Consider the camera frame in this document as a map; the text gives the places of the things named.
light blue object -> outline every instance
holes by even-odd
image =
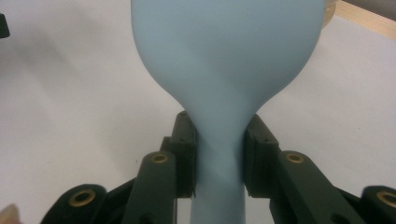
[[[243,133],[308,61],[323,8],[324,0],[132,0],[144,65],[199,133],[191,224],[245,223]]]

white table surface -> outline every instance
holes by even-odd
[[[129,1],[0,0],[0,12],[11,32],[0,39],[0,208],[38,223],[74,186],[135,177],[183,108],[141,63]],[[334,17],[258,114],[335,186],[396,188],[396,41]],[[179,204],[188,223],[189,200]],[[247,223],[272,222],[268,200],[247,199]]]

black object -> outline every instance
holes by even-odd
[[[0,13],[0,38],[9,37],[9,30],[6,21],[6,16]]]
[[[195,129],[181,112],[172,136],[163,139],[161,151],[143,159],[136,179],[109,193],[96,185],[70,189],[41,223],[176,223],[177,198],[194,191],[195,150]],[[396,223],[395,189],[368,187],[360,199],[334,187],[308,157],[282,152],[257,115],[246,130],[244,159],[247,191],[271,200],[276,224]]]

black plastic part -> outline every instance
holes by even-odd
[[[134,179],[111,190],[106,196],[95,224],[120,224],[133,187]]]
[[[6,21],[6,16],[0,13],[0,38],[9,37],[9,30]]]
[[[140,166],[121,224],[173,224],[176,208],[176,158],[165,151],[150,153]]]
[[[396,189],[372,186],[361,195],[360,211],[368,223],[396,223]]]
[[[301,153],[279,154],[276,179],[298,223],[365,223],[340,191]]]
[[[106,190],[101,186],[77,186],[58,199],[41,224],[93,224],[105,197]]]
[[[360,215],[360,209],[361,209],[361,199],[358,198],[357,196],[350,194],[342,189],[338,189],[338,191],[340,191],[341,195],[344,197],[344,199],[349,203],[350,206],[353,207],[353,209],[355,209],[355,211],[357,211]]]
[[[247,126],[244,147],[244,179],[248,195],[269,198],[280,149],[276,138],[258,115]]]
[[[296,224],[297,216],[288,201],[270,201],[270,210],[276,224]]]
[[[169,151],[177,161],[177,197],[190,198],[195,188],[196,131],[189,115],[177,115],[171,137],[165,137],[160,151]]]

screw hole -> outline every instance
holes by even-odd
[[[304,157],[298,155],[298,154],[294,154],[294,153],[290,153],[286,156],[286,158],[288,159],[288,161],[294,162],[294,163],[302,163],[304,161]]]
[[[332,214],[331,221],[336,224],[350,224],[345,217],[338,214]]]
[[[96,193],[92,189],[82,189],[79,192],[73,194],[69,200],[69,204],[73,207],[84,206],[95,198]]]
[[[390,207],[396,208],[396,194],[382,190],[376,194],[376,197],[378,197],[381,202],[389,205]]]
[[[155,154],[153,157],[151,157],[151,161],[155,163],[163,163],[168,161],[168,157],[165,154]]]

